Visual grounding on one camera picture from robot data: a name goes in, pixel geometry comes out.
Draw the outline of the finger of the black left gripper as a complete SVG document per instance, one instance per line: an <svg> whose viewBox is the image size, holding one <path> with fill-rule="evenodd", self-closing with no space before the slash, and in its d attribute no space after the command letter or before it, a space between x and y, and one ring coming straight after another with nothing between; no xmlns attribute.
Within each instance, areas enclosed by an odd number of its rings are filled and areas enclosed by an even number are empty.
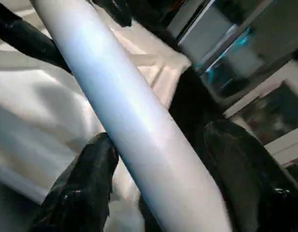
<svg viewBox="0 0 298 232"><path fill-rule="evenodd" d="M132 25L132 13L126 0L93 0L93 3L103 8L120 26Z"/></svg>
<svg viewBox="0 0 298 232"><path fill-rule="evenodd" d="M0 39L31 58L71 72L54 41L4 5L0 5Z"/></svg>

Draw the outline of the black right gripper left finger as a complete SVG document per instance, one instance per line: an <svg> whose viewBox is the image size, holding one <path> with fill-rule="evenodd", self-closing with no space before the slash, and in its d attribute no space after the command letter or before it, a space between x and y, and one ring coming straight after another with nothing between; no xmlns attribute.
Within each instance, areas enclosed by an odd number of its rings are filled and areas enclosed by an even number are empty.
<svg viewBox="0 0 298 232"><path fill-rule="evenodd" d="M95 135L57 178L30 230L103 231L118 161L118 153L107 133Z"/></svg>

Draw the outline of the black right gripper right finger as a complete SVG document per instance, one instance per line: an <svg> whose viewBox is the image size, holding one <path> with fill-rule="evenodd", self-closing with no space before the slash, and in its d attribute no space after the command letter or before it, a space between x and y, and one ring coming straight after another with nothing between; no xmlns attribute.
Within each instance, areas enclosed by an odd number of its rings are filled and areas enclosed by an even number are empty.
<svg viewBox="0 0 298 232"><path fill-rule="evenodd" d="M203 130L202 160L237 232L298 232L298 184L264 146L226 120Z"/></svg>

